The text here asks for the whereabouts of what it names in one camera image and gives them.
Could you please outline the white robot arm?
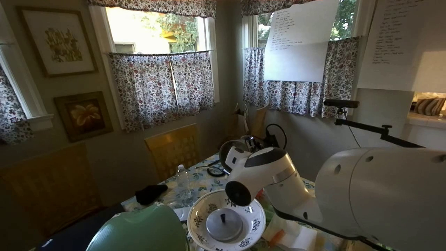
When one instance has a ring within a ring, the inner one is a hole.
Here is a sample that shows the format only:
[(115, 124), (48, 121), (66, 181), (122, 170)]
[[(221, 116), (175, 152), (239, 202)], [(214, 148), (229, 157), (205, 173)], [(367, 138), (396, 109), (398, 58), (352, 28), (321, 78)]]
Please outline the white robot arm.
[(229, 150), (226, 194), (247, 206), (265, 192), (276, 213), (332, 234), (398, 251), (446, 251), (446, 153), (363, 148), (325, 160), (307, 189), (289, 153)]

